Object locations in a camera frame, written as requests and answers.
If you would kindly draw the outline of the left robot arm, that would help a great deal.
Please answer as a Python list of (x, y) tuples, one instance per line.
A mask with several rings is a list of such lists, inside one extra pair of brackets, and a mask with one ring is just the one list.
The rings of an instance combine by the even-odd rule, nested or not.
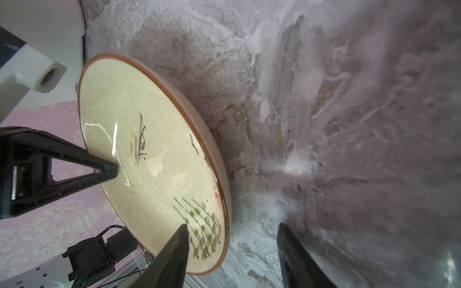
[[(69, 180), (52, 177), (54, 159), (95, 169)], [(1, 219), (14, 218), (73, 193), (112, 180), (117, 165), (48, 132), (1, 128)], [(1, 282), (3, 288), (87, 288), (115, 272), (115, 264), (136, 250), (137, 241), (121, 225), (78, 242), (53, 259)]]

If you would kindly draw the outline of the beige plate brown rim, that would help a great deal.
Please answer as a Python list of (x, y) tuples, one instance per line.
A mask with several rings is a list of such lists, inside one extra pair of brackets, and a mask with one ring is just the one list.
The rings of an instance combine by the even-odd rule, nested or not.
[(78, 105), (88, 152), (115, 163), (102, 184), (133, 236), (158, 255), (176, 230), (188, 228), (188, 274), (224, 261), (231, 238), (228, 174), (210, 129), (169, 81), (120, 54), (85, 66)]

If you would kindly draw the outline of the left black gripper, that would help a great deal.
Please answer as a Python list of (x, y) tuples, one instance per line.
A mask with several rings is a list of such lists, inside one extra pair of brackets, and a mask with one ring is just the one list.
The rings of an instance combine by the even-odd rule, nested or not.
[[(67, 68), (32, 46), (22, 46), (1, 67), (1, 121), (29, 91), (55, 89)], [(54, 174), (61, 163), (91, 168), (91, 174), (65, 179)], [(1, 128), (1, 218), (21, 216), (73, 193), (116, 178), (118, 165), (48, 132)]]

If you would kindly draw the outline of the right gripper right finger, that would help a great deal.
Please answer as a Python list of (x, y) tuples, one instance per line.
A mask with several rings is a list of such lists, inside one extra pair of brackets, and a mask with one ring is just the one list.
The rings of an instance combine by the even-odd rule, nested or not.
[(285, 223), (279, 225), (277, 246), (285, 288), (337, 288)]

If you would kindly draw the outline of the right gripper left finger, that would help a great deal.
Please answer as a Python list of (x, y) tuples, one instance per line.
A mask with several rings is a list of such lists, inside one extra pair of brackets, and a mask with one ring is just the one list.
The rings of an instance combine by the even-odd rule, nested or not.
[(188, 253), (188, 227), (182, 224), (131, 288), (182, 288)]

